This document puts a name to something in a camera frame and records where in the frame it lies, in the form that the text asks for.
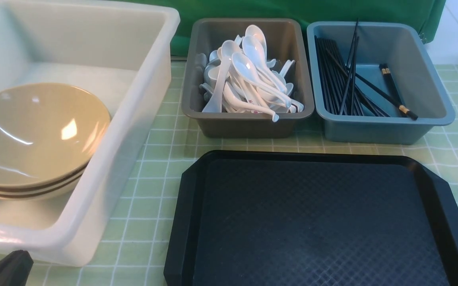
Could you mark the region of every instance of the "bowl stack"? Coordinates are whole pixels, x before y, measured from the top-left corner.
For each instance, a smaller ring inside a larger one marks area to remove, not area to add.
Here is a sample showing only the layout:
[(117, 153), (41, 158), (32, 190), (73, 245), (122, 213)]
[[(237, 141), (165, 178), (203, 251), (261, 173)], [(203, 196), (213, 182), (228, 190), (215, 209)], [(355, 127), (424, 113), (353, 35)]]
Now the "bowl stack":
[(0, 92), (0, 199), (74, 190), (111, 116), (93, 94), (62, 83)]

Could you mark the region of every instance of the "green backdrop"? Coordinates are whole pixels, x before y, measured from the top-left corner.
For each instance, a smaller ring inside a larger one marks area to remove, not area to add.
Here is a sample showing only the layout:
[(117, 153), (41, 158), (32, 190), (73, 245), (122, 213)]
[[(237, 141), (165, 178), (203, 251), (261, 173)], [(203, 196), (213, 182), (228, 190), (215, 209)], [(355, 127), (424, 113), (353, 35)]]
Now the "green backdrop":
[(446, 0), (127, 0), (173, 7), (181, 23), (171, 54), (186, 56), (194, 22), (213, 17), (292, 18), (306, 27), (316, 21), (377, 21), (407, 24), (431, 42)]

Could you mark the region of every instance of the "chopsticks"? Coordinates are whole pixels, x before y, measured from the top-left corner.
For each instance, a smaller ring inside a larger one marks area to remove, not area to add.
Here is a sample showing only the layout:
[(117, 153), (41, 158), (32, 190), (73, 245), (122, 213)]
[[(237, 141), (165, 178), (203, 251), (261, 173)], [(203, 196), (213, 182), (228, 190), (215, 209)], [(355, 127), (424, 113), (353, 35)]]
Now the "chopsticks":
[[(336, 64), (336, 67), (338, 67), (338, 69), (343, 72), (343, 73), (346, 73), (347, 72), (345, 71), (345, 69), (337, 62), (337, 60), (335, 59), (335, 56), (333, 56), (329, 51), (327, 51), (328, 55), (330, 56), (331, 60), (333, 61), (333, 63)], [(418, 119), (418, 115), (414, 114), (414, 112), (412, 112), (411, 110), (409, 110), (407, 107), (405, 107), (404, 105), (402, 105), (401, 103), (399, 103), (398, 101), (396, 101), (396, 99), (392, 98), (391, 96), (389, 96), (388, 94), (386, 94), (385, 92), (383, 92), (381, 89), (379, 89), (378, 87), (376, 87), (375, 85), (373, 85), (370, 81), (366, 80), (363, 76), (357, 74), (355, 72), (355, 76), (357, 78), (359, 78), (361, 81), (363, 81), (363, 83), (365, 83), (366, 85), (368, 85), (371, 89), (373, 89), (375, 92), (377, 92), (380, 96), (382, 96), (384, 99), (386, 99), (389, 103), (391, 103), (393, 106), (395, 106), (398, 110), (400, 110), (403, 114), (405, 114), (407, 117), (411, 118), (412, 120), (417, 120)]]
[(393, 81), (393, 77), (390, 73), (390, 69), (388, 68), (387, 64), (380, 64), (379, 69), (381, 70), (381, 73), (383, 74), (383, 78), (385, 80), (386, 87), (388, 90), (391, 92), (391, 96), (393, 96), (396, 100), (402, 102), (400, 100), (400, 95), (398, 94), (397, 86), (395, 82)]
[(361, 91), (356, 84), (356, 78), (358, 78), (396, 107), (401, 115), (417, 120), (418, 115), (400, 102), (400, 95), (387, 64), (381, 64), (380, 70), (392, 96), (356, 72), (357, 50), (360, 42), (358, 24), (359, 20), (355, 24), (346, 62), (342, 59), (336, 41), (314, 37), (325, 109), (329, 113), (338, 115), (390, 117), (385, 110)]

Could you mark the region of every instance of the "white plastic bin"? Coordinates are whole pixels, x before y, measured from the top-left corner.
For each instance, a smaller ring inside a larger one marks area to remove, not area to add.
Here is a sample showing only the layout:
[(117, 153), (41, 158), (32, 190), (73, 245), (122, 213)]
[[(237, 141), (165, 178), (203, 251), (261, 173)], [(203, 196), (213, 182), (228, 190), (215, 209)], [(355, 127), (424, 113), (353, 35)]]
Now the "white plastic bin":
[(58, 82), (113, 116), (71, 195), (0, 201), (0, 253), (72, 266), (93, 257), (169, 83), (175, 9), (100, 0), (0, 0), (0, 90)]

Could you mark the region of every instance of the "plastic bin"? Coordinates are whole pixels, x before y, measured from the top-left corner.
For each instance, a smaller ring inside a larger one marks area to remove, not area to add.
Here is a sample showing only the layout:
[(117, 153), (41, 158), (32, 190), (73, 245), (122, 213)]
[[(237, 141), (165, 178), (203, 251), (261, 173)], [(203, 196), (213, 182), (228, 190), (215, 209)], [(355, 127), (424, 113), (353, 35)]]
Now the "plastic bin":
[(338, 43), (346, 60), (355, 22), (316, 22), (307, 27), (312, 85), (317, 112), (331, 141), (413, 144), (434, 126), (449, 125), (455, 112), (425, 47), (414, 29), (403, 24), (360, 22), (356, 72), (391, 94), (379, 69), (387, 63), (404, 105), (415, 112), (416, 121), (402, 118), (388, 101), (357, 80), (362, 92), (392, 117), (340, 116), (326, 111), (320, 83), (314, 36)]
[[(225, 40), (236, 35), (244, 36), (245, 29), (255, 24), (266, 36), (268, 57), (276, 58), (278, 67), (286, 60), (295, 60), (293, 68), (286, 76), (288, 83), (294, 83), (293, 98), (305, 105), (303, 112), (279, 114), (278, 122), (273, 123), (265, 114), (202, 113), (206, 105), (199, 85), (204, 82), (203, 67), (196, 62), (199, 54), (208, 56)], [(288, 137), (300, 120), (312, 115), (314, 100), (311, 78), (300, 25), (291, 19), (202, 19), (192, 28), (188, 51), (183, 98), (183, 113), (197, 120), (200, 129), (207, 137), (225, 138), (281, 138)]]
[(125, 2), (0, 0), (0, 90), (76, 85), (113, 117), (71, 195), (0, 201), (0, 253), (23, 249), (73, 266), (91, 260), (171, 81), (179, 21), (174, 9)]

